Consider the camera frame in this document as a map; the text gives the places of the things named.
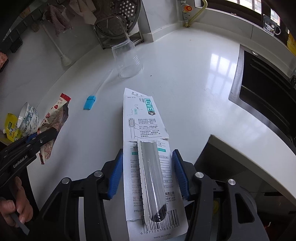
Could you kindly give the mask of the person's left hand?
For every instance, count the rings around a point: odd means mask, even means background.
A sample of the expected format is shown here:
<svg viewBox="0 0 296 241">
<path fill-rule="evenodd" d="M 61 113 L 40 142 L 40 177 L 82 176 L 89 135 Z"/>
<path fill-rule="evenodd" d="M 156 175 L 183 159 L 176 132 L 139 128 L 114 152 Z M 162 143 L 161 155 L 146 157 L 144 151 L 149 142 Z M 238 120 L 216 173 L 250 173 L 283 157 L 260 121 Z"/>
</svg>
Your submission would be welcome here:
<svg viewBox="0 0 296 241">
<path fill-rule="evenodd" d="M 14 184 L 12 185 L 13 196 L 15 202 L 12 200 L 1 200 L 1 216 L 9 226 L 18 227 L 18 224 L 13 220 L 11 214 L 19 214 L 18 219 L 20 223 L 25 224 L 33 217 L 33 208 L 26 197 L 25 190 L 22 186 L 21 179 L 16 176 Z"/>
</svg>

